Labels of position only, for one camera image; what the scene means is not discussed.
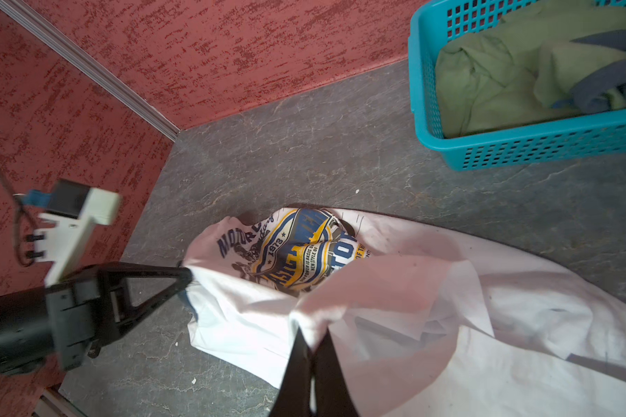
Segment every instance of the red wall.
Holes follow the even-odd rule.
[[[26,0],[181,129],[407,56],[426,0]]]
[[[98,228],[83,262],[118,260],[165,163],[171,141],[0,11],[0,166],[17,191],[68,178],[117,191],[115,224]],[[13,210],[0,188],[0,295],[42,285],[48,267],[20,268]],[[0,376],[0,416],[29,416],[55,361],[35,374]]]

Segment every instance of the gray table top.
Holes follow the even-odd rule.
[[[302,204],[492,239],[626,302],[626,154],[451,171],[415,138],[407,62],[182,132],[123,260],[174,266],[226,215],[249,224]],[[90,417],[267,415],[277,390],[192,348],[190,317],[170,300],[70,371],[63,393]]]

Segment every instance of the laundry basket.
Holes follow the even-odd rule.
[[[410,21],[410,108],[422,145],[442,153],[456,171],[566,160],[626,152],[626,109],[445,139],[434,68],[443,46],[466,32],[495,26],[501,16],[532,0],[433,0]],[[626,0],[599,5],[626,7]]]

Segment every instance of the black cable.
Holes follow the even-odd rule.
[[[17,261],[21,266],[30,266],[34,263],[34,259],[24,260],[21,255],[21,217],[25,216],[30,226],[33,228],[33,232],[37,229],[37,223],[34,221],[33,216],[25,211],[22,201],[18,198],[14,188],[9,184],[9,181],[5,178],[5,175],[0,171],[0,185],[9,194],[12,202],[15,205],[14,223],[12,229],[12,246],[14,247],[14,254]]]

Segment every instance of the blue connector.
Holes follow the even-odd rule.
[[[41,191],[32,189],[28,191],[28,194],[23,196],[21,202],[24,205],[33,205],[35,207],[47,208],[47,206],[49,205],[49,200],[51,200],[50,194],[42,193]]]

